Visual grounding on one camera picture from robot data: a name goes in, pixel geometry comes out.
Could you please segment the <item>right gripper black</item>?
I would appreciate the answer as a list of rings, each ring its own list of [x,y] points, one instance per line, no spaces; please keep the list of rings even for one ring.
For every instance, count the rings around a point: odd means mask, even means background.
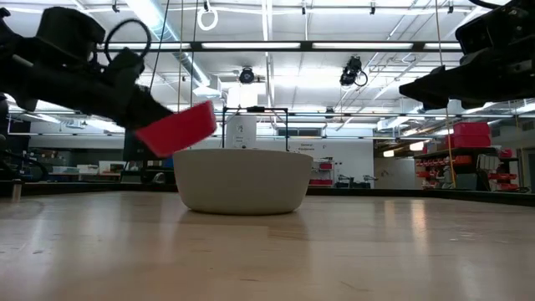
[[[423,110],[445,109],[460,100],[468,106],[534,96],[534,46],[466,48],[459,66],[434,68],[399,87],[399,93],[423,104]]]

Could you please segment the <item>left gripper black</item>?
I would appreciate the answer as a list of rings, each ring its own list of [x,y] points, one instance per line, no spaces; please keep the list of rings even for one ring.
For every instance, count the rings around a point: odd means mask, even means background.
[[[1,38],[1,99],[11,96],[18,107],[34,111],[39,100],[122,122],[137,130],[173,112],[136,83],[143,59],[121,49],[109,64],[76,61],[37,38]]]

